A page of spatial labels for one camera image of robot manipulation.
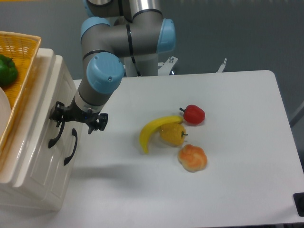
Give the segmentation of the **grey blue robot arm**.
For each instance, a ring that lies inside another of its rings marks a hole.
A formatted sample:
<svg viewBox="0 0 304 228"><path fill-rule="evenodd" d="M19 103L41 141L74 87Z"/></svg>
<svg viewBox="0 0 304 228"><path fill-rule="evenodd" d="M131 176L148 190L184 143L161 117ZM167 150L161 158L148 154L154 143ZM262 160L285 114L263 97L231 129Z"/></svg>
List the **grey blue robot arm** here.
<svg viewBox="0 0 304 228"><path fill-rule="evenodd" d="M84 78L70 105L56 102L50 113L60 130L70 121L89 132L104 130L101 112L124 75L156 76L158 55L175 49L176 31L158 0L85 0L81 27Z"/></svg>

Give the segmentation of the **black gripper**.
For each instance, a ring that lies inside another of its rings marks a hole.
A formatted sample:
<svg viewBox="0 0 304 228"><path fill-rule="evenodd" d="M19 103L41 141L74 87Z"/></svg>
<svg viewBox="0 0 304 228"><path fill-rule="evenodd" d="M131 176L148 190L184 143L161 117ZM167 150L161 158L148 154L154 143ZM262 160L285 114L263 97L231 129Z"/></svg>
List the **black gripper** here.
<svg viewBox="0 0 304 228"><path fill-rule="evenodd" d="M57 101L50 111L49 119L56 122L56 127L63 122L70 121L85 123L88 126L88 134L91 134L93 131L103 131L106 128L108 114L99 114L90 107L83 111L74 103L65 106L62 102Z"/></svg>

